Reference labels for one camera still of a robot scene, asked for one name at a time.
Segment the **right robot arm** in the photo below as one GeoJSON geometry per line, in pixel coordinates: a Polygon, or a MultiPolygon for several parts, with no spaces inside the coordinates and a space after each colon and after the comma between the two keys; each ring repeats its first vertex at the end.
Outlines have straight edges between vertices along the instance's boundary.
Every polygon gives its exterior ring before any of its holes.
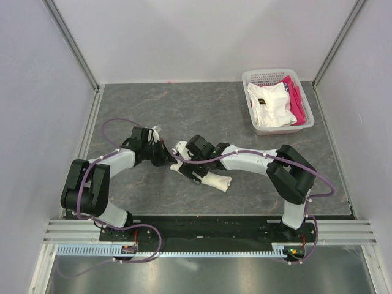
{"type": "Polygon", "coordinates": [[[217,146],[195,135],[189,141],[179,141],[173,153],[180,157],[171,169],[197,184],[226,192],[232,178],[213,173],[214,170],[255,173],[266,176],[284,199],[281,235],[294,241],[303,233],[306,199],[314,184],[314,168],[291,146],[259,151],[239,148],[228,143],[217,146]]]}

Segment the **cream cloth napkin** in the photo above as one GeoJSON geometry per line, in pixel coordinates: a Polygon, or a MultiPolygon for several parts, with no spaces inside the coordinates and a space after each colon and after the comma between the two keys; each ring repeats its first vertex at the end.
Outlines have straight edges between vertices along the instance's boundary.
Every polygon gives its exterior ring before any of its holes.
{"type": "Polygon", "coordinates": [[[195,184],[204,184],[222,192],[227,191],[232,181],[230,176],[216,175],[210,171],[208,171],[206,175],[200,176],[195,171],[192,171],[189,167],[187,167],[184,163],[180,162],[177,164],[172,164],[170,166],[170,170],[185,176],[195,184]]]}

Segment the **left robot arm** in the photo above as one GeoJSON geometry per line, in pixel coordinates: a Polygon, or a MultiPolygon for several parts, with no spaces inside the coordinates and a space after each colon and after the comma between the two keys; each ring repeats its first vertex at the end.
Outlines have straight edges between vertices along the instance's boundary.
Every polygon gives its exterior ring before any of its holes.
{"type": "Polygon", "coordinates": [[[175,163],[160,128],[134,127],[131,136],[113,152],[96,159],[75,159],[70,166],[61,194],[61,206],[79,219],[93,219],[113,227],[113,234],[121,241],[134,235],[132,214],[109,201],[110,180],[147,160],[155,167],[175,163]]]}

